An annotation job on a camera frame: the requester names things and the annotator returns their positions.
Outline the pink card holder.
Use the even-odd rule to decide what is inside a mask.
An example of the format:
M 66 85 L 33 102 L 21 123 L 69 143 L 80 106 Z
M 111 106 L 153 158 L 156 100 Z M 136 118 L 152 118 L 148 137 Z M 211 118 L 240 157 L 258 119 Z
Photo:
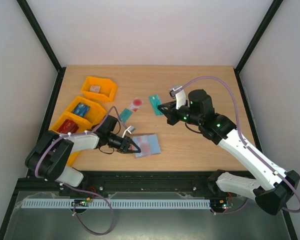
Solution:
M 156 134 L 133 136 L 132 140 L 140 148 L 140 153 L 135 153 L 136 158 L 158 155 L 162 152 Z

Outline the teal credit card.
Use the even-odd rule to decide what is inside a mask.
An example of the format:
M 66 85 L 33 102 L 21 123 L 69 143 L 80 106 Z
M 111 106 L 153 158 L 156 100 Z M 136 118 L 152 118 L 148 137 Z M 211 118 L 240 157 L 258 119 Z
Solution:
M 132 116 L 133 111 L 130 110 L 129 108 L 125 108 L 120 114 L 119 114 L 119 119 L 120 121 L 125 124 L 126 121 Z

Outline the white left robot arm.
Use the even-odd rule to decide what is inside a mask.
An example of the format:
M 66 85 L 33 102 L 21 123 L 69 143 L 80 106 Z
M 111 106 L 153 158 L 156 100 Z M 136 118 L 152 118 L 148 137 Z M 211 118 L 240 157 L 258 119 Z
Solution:
M 108 146 L 121 154 L 141 152 L 140 147 L 126 135 L 134 131 L 133 126 L 129 126 L 122 136 L 113 133 L 118 121 L 118 118 L 107 115 L 95 128 L 84 132 L 58 134 L 52 130 L 46 131 L 25 159 L 25 166 L 37 178 L 76 188 L 84 180 L 84 174 L 67 165 L 71 154 L 102 146 Z

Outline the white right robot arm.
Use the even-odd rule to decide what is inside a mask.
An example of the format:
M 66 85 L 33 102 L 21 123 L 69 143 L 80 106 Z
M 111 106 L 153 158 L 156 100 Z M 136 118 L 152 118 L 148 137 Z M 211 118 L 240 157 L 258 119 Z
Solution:
M 213 172 L 207 180 L 208 191 L 219 196 L 234 193 L 254 200 L 266 213 L 275 216 L 284 209 L 299 184 L 300 175 L 286 171 L 263 155 L 225 115 L 215 112 L 212 98 L 203 89 L 189 94 L 177 93 L 171 102 L 157 109 L 171 126 L 182 121 L 198 127 L 199 133 L 235 157 L 254 178 L 233 175 L 224 170 Z

